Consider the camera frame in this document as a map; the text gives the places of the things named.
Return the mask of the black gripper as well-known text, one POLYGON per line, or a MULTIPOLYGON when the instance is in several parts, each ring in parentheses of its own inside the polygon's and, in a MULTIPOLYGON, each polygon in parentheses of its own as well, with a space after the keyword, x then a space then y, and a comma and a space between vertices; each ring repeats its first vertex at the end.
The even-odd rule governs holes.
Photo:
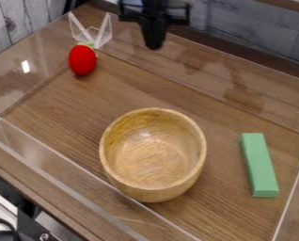
POLYGON ((139 22, 151 50, 161 48, 167 24, 189 24, 189 0, 117 0, 117 8, 121 21, 139 22))

